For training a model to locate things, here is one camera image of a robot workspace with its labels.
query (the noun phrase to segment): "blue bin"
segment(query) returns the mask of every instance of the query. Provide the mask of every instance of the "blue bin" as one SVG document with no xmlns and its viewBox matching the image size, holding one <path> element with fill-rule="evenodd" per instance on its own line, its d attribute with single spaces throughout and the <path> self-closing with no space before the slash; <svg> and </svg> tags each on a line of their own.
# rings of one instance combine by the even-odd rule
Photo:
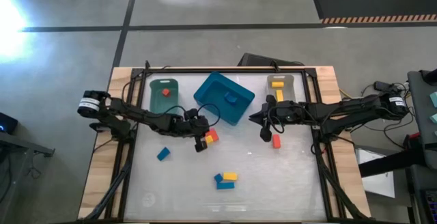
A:
<svg viewBox="0 0 437 224">
<path fill-rule="evenodd" d="M 197 104 L 215 104 L 220 110 L 221 119 L 231 125 L 236 125 L 255 94 L 239 84 L 213 72 L 194 94 Z M 204 107 L 215 115 L 219 115 L 215 107 Z"/>
</svg>

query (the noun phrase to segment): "red block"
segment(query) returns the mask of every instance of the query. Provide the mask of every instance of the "red block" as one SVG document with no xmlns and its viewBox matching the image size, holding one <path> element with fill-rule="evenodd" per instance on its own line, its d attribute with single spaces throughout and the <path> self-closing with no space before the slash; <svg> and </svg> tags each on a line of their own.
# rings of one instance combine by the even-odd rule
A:
<svg viewBox="0 0 437 224">
<path fill-rule="evenodd" d="M 170 90 L 168 90 L 167 88 L 164 88 L 163 89 L 163 95 L 166 96 L 166 97 L 170 96 Z"/>
<path fill-rule="evenodd" d="M 218 141 L 219 140 L 219 136 L 217 135 L 217 132 L 216 132 L 215 129 L 210 128 L 210 131 L 205 134 L 205 137 L 207 137 L 209 135 L 212 137 L 213 141 Z"/>
<path fill-rule="evenodd" d="M 279 135 L 273 135 L 273 148 L 281 148 L 281 138 L 279 138 Z"/>
</svg>

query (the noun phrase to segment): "black floor mat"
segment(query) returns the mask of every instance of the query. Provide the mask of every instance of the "black floor mat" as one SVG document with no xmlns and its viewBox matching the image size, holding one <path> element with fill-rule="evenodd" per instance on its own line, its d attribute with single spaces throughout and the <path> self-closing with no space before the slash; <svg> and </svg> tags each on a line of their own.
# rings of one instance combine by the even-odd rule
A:
<svg viewBox="0 0 437 224">
<path fill-rule="evenodd" d="M 437 20 L 437 0 L 314 0 L 323 23 Z"/>
</svg>

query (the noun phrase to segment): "yellow block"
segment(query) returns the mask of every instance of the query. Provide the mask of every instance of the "yellow block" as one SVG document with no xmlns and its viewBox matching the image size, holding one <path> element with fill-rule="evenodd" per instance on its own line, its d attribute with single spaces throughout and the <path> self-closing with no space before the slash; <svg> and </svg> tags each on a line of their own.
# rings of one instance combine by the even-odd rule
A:
<svg viewBox="0 0 437 224">
<path fill-rule="evenodd" d="M 237 180 L 237 173 L 225 172 L 223 173 L 224 180 Z"/>
<path fill-rule="evenodd" d="M 206 143 L 212 143 L 212 142 L 214 142 L 214 139 L 212 138 L 211 135 L 208 135 L 207 137 L 205 137 L 205 141 L 206 141 Z"/>
<path fill-rule="evenodd" d="M 272 87 L 273 88 L 284 87 L 284 82 L 283 81 L 272 81 Z"/>
<path fill-rule="evenodd" d="M 278 102 L 284 101 L 282 90 L 276 90 L 276 99 Z"/>
</svg>

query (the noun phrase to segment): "gray floor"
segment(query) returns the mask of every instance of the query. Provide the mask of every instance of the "gray floor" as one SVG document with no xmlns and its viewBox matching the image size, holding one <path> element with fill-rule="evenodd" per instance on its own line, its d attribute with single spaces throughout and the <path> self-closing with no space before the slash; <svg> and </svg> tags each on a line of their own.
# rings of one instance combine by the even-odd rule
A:
<svg viewBox="0 0 437 224">
<path fill-rule="evenodd" d="M 119 32 L 14 33 L 17 27 L 120 26 L 128 0 L 0 0 L 0 112 L 20 121 L 17 135 L 56 148 L 36 158 L 41 178 L 20 191 L 11 223 L 75 220 L 95 133 L 77 115 L 85 89 L 106 89 Z M 318 23 L 312 0 L 137 0 L 131 25 Z M 375 80 L 404 82 L 434 69 L 437 28 L 129 32 L 121 66 L 234 66 L 245 52 L 333 65 L 353 96 Z M 375 121 L 381 128 L 386 122 Z M 392 131 L 401 141 L 414 124 Z M 396 150 L 380 132 L 356 131 L 357 144 Z M 402 172 L 397 199 L 369 195 L 377 219 L 407 222 Z"/>
</svg>

